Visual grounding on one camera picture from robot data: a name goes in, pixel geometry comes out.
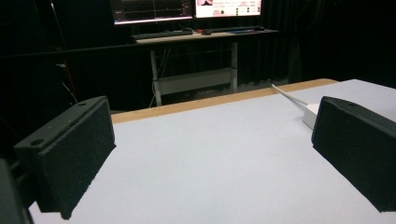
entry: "desk leg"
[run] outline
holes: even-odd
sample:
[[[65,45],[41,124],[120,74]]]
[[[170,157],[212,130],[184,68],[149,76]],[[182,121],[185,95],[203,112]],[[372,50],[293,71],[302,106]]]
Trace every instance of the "desk leg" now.
[[[238,43],[231,44],[231,89],[236,93],[238,86]]]
[[[155,59],[155,50],[151,50],[149,52],[149,56],[151,58],[151,69],[152,69],[152,83],[154,85],[154,94],[155,101],[157,102],[157,106],[162,105],[163,101],[161,100],[161,92],[160,92],[160,80],[158,79],[158,70],[157,70],[157,61]]]

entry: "black foam pad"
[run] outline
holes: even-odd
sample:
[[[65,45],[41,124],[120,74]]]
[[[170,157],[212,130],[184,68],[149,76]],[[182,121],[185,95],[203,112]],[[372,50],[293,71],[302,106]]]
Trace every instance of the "black foam pad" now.
[[[71,217],[115,147],[106,97],[72,106],[15,147],[22,168],[35,176],[42,212]]]
[[[378,211],[396,211],[395,122],[360,105],[323,97],[312,143]]]

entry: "floor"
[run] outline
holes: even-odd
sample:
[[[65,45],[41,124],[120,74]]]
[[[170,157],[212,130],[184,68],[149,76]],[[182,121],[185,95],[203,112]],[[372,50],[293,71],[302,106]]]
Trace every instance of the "floor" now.
[[[241,84],[237,87],[237,92],[254,91],[259,89],[270,88],[272,83],[274,83],[276,86],[281,86],[288,84],[289,79],[287,77],[284,77],[280,79],[261,80],[259,83],[250,82],[248,84]],[[227,95],[227,94],[232,94],[232,92],[229,86],[224,85],[224,86],[209,88],[205,90],[187,91],[179,94],[165,95],[162,97],[162,99],[163,99],[163,105],[169,105],[169,104],[200,100],[200,99]],[[153,103],[151,106],[155,106],[155,99],[153,99]]]

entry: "monitor screen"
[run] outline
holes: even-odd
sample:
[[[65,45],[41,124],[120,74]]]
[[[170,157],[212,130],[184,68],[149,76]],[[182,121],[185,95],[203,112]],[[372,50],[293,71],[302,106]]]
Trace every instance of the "monitor screen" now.
[[[191,0],[110,0],[115,25],[192,19]]]
[[[194,0],[195,18],[260,16],[260,0]]]

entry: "white tabletop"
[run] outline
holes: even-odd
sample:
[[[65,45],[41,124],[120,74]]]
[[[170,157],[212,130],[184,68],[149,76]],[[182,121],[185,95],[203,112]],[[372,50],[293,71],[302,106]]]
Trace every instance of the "white tabletop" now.
[[[367,82],[292,94],[396,120],[396,90]],[[67,223],[396,223],[312,148],[303,114],[277,94],[116,124],[117,147]],[[30,210],[37,224],[63,222]]]

